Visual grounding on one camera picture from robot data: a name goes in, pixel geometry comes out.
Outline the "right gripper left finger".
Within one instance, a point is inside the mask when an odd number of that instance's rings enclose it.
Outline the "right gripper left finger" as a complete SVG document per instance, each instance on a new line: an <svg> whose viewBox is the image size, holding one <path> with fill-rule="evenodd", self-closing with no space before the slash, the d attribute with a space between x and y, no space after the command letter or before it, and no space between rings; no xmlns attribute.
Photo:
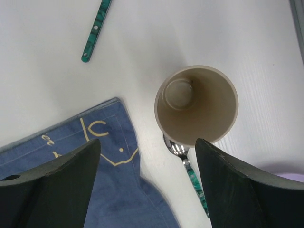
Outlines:
<svg viewBox="0 0 304 228"><path fill-rule="evenodd" d="M100 160L101 144L81 147L0 181L2 228L82 228Z"/></svg>

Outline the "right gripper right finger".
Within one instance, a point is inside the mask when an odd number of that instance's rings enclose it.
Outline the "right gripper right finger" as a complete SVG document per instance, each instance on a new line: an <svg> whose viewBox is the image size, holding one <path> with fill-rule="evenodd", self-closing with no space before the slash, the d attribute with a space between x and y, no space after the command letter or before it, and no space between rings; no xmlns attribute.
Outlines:
<svg viewBox="0 0 304 228"><path fill-rule="evenodd" d="M304 184L286 179L197 139L196 157L214 228L302 228Z"/></svg>

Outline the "blue cloth placemat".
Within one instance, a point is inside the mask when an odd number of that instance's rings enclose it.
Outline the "blue cloth placemat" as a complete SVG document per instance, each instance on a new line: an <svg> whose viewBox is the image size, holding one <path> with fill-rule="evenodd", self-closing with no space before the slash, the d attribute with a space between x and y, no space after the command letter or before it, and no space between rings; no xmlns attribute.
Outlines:
<svg viewBox="0 0 304 228"><path fill-rule="evenodd" d="M140 176L140 153L124 104L110 99L0 149L2 178L37 167L82 146L101 143L86 228L176 228L159 191Z"/></svg>

